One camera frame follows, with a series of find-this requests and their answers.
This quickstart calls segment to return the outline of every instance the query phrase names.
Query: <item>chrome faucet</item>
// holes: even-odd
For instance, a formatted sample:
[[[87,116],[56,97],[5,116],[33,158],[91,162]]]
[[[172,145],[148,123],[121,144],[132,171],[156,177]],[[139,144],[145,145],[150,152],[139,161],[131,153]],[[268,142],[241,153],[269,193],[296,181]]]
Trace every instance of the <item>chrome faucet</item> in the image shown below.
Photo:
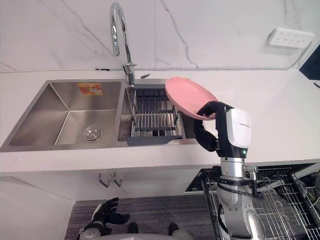
[[[116,27],[118,19],[120,21],[120,25],[122,28],[124,46],[125,46],[125,52],[126,52],[126,58],[127,58],[127,63],[122,65],[122,68],[125,72],[125,77],[126,77],[128,84],[133,86],[135,84],[135,66],[136,66],[136,64],[131,62],[125,15],[124,15],[124,11],[122,10],[119,3],[114,2],[111,5],[111,9],[110,9],[110,24],[111,24],[111,44],[112,44],[113,54],[115,56],[120,55],[119,43],[118,43],[118,33],[117,33],[117,27]]]

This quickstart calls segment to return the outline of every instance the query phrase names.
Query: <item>double sink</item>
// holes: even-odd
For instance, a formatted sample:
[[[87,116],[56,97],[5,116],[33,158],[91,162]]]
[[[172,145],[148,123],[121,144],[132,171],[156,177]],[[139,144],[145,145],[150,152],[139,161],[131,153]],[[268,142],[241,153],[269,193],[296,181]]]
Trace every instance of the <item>double sink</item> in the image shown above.
[[[193,120],[154,82],[46,81],[0,152],[195,144]]]

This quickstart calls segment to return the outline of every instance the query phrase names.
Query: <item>metal rack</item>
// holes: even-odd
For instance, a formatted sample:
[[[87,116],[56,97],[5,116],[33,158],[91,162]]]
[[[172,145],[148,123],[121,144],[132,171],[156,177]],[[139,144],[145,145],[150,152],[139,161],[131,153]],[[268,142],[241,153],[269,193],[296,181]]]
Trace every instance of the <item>metal rack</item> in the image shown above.
[[[181,139],[180,125],[177,109],[163,88],[134,90],[128,144],[165,144]]]
[[[216,240],[228,240],[229,236],[217,221],[217,183],[211,178],[210,174],[205,174],[202,187],[209,206],[214,237]],[[267,240],[320,239],[317,222],[320,216],[291,168],[261,169],[257,182],[263,199],[254,199],[253,206],[263,223]]]

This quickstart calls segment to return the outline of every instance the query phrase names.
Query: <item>marble backsplash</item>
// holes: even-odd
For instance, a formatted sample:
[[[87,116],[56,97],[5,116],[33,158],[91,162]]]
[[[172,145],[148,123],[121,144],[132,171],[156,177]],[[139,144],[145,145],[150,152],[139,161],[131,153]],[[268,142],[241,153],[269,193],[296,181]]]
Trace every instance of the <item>marble backsplash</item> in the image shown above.
[[[118,69],[113,0],[1,0],[0,71]],[[317,0],[118,0],[138,69],[288,68],[320,40]],[[275,47],[276,27],[315,33],[308,50]]]

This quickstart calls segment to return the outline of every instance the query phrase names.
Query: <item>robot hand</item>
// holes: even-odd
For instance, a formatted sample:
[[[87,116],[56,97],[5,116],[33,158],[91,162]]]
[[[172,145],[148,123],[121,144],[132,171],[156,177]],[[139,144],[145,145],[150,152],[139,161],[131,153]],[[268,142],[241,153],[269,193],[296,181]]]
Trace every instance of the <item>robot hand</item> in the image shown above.
[[[91,222],[84,228],[78,239],[88,240],[93,237],[110,235],[112,229],[106,227],[107,223],[122,225],[128,222],[130,214],[116,213],[118,200],[119,198],[116,197],[98,205]]]
[[[118,197],[110,199],[103,203],[98,211],[92,217],[92,223],[101,223],[106,226],[106,223],[122,225],[125,224],[129,218],[130,214],[119,214],[116,213],[118,206]]]

